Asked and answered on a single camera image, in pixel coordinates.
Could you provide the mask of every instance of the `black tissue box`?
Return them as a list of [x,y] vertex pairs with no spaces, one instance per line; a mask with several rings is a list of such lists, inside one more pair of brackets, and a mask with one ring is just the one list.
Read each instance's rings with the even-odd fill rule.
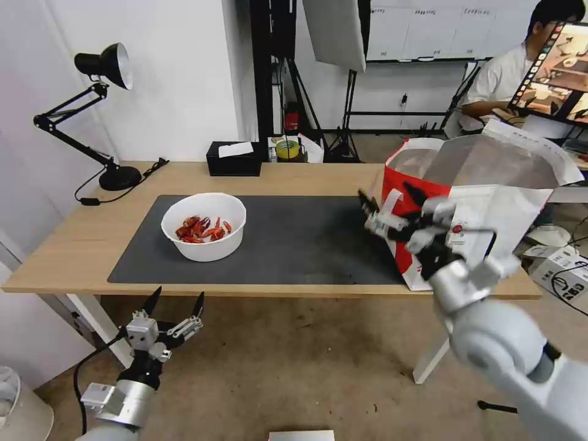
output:
[[[239,156],[219,157],[219,147],[222,145],[237,144],[241,141],[213,141],[210,144],[206,161],[208,163],[208,173],[211,176],[259,176],[262,169],[262,162],[257,157],[255,151],[242,154]],[[257,147],[256,142],[251,143],[253,149]]]

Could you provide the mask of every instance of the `white shirt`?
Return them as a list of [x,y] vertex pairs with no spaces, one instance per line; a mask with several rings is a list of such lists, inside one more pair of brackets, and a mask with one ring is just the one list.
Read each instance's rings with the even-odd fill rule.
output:
[[478,101],[510,101],[533,65],[527,48],[520,44],[488,61],[465,96],[464,104]]

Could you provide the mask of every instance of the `computer screen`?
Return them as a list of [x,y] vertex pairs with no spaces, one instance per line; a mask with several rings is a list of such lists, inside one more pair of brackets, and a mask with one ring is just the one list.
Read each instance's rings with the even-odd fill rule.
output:
[[556,24],[509,107],[588,126],[588,25]]

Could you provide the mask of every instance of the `lamp shade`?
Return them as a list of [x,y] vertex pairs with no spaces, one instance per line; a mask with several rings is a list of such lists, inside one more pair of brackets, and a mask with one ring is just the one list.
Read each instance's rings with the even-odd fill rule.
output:
[[124,89],[131,90],[133,87],[129,55],[122,43],[108,46],[100,55],[79,53],[74,57],[73,63],[83,74],[107,77]]

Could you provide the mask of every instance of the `table leg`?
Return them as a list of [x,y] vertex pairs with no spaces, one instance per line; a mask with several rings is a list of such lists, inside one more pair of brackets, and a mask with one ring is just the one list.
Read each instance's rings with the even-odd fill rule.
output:
[[416,384],[423,384],[429,374],[435,369],[435,366],[441,361],[447,350],[449,349],[449,337],[447,334],[439,336],[434,345],[429,348],[421,359],[416,364],[415,370],[412,371],[412,376]]
[[[93,295],[66,295],[104,342],[109,342],[116,337],[118,329],[113,321],[110,320],[102,305],[96,300],[96,297]],[[110,347],[110,350],[125,368],[128,368],[133,362],[133,358],[130,355],[130,346],[125,340],[114,343]]]

